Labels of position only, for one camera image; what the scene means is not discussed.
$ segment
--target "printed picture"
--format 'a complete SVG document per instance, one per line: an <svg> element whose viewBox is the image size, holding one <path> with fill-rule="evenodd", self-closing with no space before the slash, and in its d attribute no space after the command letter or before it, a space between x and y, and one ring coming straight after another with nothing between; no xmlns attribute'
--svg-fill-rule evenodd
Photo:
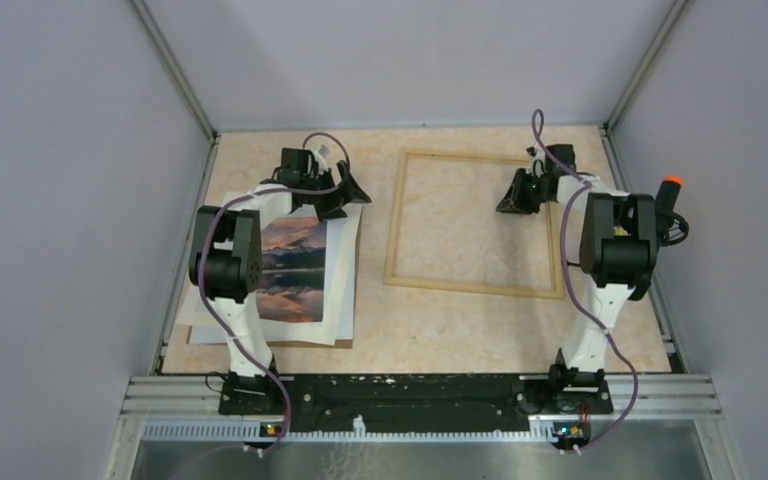
<svg viewBox="0 0 768 480"><path fill-rule="evenodd" d="M326 229L316 217L284 217L261 232L263 271L256 291L260 318L322 322Z"/></svg>

